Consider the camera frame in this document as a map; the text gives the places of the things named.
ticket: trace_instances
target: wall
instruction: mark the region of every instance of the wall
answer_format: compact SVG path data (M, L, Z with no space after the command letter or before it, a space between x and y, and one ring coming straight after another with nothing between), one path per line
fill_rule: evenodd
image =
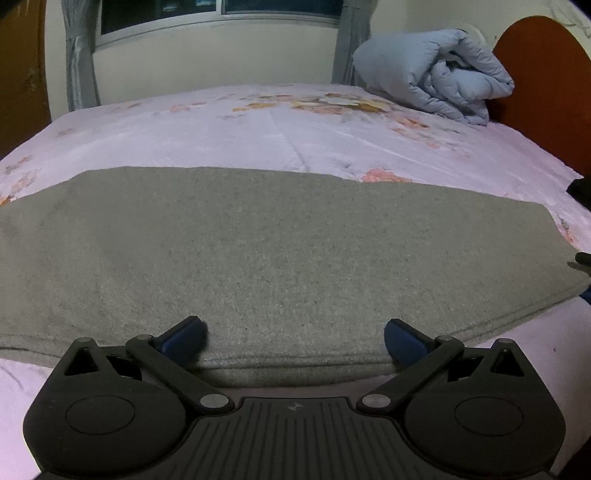
M407 30L436 30L468 23L479 29L486 42L494 46L502 33L521 18L533 15L552 18L551 4L570 6L567 0L411 0ZM591 56L591 40L582 29L569 27L569 31Z
M97 48L102 104L220 85L330 83L337 29L290 21L233 20L144 33ZM60 0L47 0L51 118L67 113L66 33Z
M47 0L45 13L45 75L51 119L68 113L66 93L66 28L61 0Z

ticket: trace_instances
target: gray felt mat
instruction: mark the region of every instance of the gray felt mat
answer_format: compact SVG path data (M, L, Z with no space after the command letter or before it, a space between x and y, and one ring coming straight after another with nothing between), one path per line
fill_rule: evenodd
M90 171L0 208L0 355L54 365L187 315L216 385L388 374L386 321L475 345L581 293L546 209L464 190L223 168Z

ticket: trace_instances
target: orange headboard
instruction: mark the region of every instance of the orange headboard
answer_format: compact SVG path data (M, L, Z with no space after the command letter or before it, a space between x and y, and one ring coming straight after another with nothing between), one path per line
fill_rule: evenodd
M491 119L523 133L581 175L591 175L591 59L548 17L510 26L494 53L515 80L488 102Z

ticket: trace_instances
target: bed sheet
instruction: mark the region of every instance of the bed sheet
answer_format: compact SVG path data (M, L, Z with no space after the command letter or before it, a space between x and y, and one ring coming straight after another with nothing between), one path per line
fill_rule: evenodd
M542 203L571 244L591 251L591 213L566 193L580 175L518 132L460 124L337 85L220 87L70 113L2 160L0 206L86 170L120 166L257 168L474 190ZM504 336L519 342L565 415L559 471L591 434L591 309L573 299ZM0 359L7 427L0 480L38 472L22 418L49 372ZM364 385L325 388L355 396Z
M239 167L356 181L414 181L542 203L591 250L591 213L567 193L576 172L500 124L465 125L358 87L219 87L79 110L0 163L0 205L85 170Z

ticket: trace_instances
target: folded comforter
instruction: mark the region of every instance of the folded comforter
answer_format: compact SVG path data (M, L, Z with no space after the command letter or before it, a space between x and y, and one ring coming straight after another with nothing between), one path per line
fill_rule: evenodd
M489 121L486 99L515 87L492 50L462 30L376 36L355 51L353 65L372 93L474 125Z

